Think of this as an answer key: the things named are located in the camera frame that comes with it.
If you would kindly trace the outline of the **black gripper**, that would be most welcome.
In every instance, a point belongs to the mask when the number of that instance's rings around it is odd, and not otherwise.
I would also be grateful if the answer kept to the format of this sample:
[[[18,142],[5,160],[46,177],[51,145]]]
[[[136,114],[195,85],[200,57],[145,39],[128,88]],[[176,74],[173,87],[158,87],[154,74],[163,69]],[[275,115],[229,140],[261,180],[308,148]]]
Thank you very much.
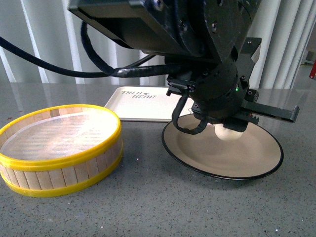
[[[249,123],[258,124],[253,114],[294,123],[300,108],[281,109],[256,103],[257,92],[249,89],[249,79],[259,56],[260,38],[246,38],[237,59],[229,57],[220,64],[201,64],[185,73],[170,75],[167,94],[181,95],[173,113],[177,125],[188,98],[201,125],[222,123],[224,128],[245,132]]]

